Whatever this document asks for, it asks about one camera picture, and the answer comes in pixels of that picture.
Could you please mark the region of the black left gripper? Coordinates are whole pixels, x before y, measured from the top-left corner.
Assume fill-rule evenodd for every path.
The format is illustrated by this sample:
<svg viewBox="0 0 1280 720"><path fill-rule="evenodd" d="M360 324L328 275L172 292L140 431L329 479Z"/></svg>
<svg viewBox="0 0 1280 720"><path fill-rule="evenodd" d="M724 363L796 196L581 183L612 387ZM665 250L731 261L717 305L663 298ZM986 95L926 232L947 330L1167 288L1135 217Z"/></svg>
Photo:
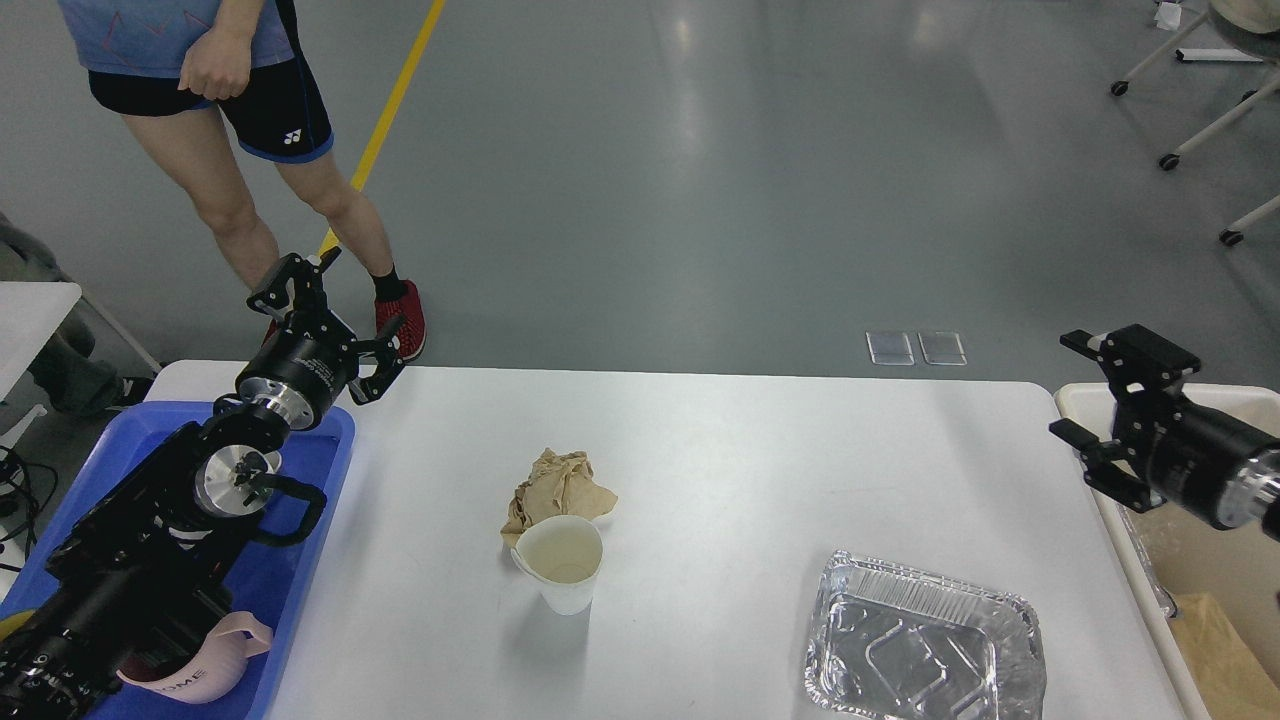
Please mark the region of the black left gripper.
<svg viewBox="0 0 1280 720"><path fill-rule="evenodd" d="M324 275L339 256L338 247L307 258L289 252L246 299L251 311L276 324L236 378L236 398L266 406L292 430L315 428L346 387L357 405L383 398L404 369L398 350L402 315L372 338L356 340L332 313ZM361 375L365 359L372 360L372 372Z"/></svg>

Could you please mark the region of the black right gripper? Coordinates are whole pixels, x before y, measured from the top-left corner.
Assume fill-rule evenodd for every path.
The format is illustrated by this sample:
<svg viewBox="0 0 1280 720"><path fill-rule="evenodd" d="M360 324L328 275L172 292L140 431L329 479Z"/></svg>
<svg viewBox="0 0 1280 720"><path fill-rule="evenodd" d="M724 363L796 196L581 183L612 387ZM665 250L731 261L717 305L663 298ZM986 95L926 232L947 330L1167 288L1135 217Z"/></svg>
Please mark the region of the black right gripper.
<svg viewBox="0 0 1280 720"><path fill-rule="evenodd" d="M1143 480L1117 465L1129 459L1119 441L1102 441L1070 419L1050 423L1048 432L1082 461L1088 487L1138 514L1167 500L1217 530L1257 521L1265 533L1279 532L1277 437L1180 395L1202 370L1198 356L1142 324L1103 334L1069 331L1060 343L1093 361L1120 404L1176 396L1144 406Z"/></svg>

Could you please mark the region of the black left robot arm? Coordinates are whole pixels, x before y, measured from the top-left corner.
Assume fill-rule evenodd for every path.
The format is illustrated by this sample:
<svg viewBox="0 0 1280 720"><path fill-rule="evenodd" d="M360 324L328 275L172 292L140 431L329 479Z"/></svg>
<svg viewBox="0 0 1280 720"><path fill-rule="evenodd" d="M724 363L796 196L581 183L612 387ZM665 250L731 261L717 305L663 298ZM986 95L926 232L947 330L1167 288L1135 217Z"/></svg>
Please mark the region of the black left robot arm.
<svg viewBox="0 0 1280 720"><path fill-rule="evenodd" d="M81 719L122 688L129 661L192 659L230 611L224 580L244 547L314 533L328 498L284 475L279 452L343 389L370 404L404 370L402 316L360 340L329 309L323 277L339 254L275 263L247 304L276 331L236 388L142 457L51 552L56 589L3 641L5 719Z"/></svg>

